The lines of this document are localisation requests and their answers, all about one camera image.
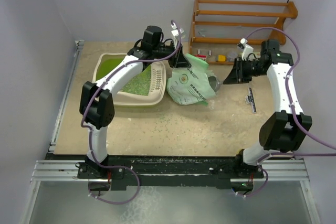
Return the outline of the silver metal scoop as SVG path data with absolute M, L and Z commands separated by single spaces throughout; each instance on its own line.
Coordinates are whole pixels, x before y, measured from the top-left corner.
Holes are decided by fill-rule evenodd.
M 219 81 L 215 76 L 209 76 L 208 82 L 210 87 L 214 90 L 214 92 L 217 92 L 223 85 L 223 82 Z

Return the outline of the green cat litter bag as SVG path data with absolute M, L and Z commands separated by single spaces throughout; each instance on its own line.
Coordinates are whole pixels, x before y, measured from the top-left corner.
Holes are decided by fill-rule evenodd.
M 185 57 L 191 64 L 189 68 L 174 68 L 166 82 L 166 91 L 179 105 L 191 105 L 211 99 L 216 92 L 211 87 L 209 77 L 215 77 L 209 64 L 191 54 Z

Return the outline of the black white bag sealing strip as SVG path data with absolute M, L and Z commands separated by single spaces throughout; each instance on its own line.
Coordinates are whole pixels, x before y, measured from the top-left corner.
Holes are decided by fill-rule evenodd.
M 251 87 L 248 88 L 248 94 L 245 97 L 245 101 L 247 104 L 251 106 L 252 112 L 257 113 L 255 99 L 254 99 L 254 95 L 253 95 L 253 91 Z

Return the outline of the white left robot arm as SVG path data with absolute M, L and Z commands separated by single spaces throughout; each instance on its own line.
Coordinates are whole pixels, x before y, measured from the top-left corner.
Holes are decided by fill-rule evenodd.
M 116 68 L 98 81 L 87 81 L 82 86 L 80 125 L 89 131 L 86 163 L 90 165 L 90 173 L 96 178 L 102 178 L 108 172 L 107 129 L 115 115 L 116 94 L 153 63 L 168 61 L 171 68 L 191 66 L 183 54 L 184 30 L 175 22 L 171 22 L 171 27 L 172 38 L 167 44 L 160 27 L 148 26 L 143 37 L 134 44 Z

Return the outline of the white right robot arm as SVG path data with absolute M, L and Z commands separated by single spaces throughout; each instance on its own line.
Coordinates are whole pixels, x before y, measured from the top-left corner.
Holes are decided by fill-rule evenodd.
M 234 61 L 233 68 L 224 84 L 250 83 L 253 77 L 267 76 L 274 101 L 274 113 L 262 125 L 258 142 L 239 154 L 242 159 L 234 164 L 234 173 L 246 177 L 266 158 L 275 154 L 285 154 L 299 149 L 312 126 L 312 118 L 305 115 L 295 93 L 295 85 L 290 72 L 293 58 L 280 51 L 280 43 L 269 39 L 261 44 L 260 57 L 255 57 L 254 49 L 243 38 L 238 43 L 242 50 Z

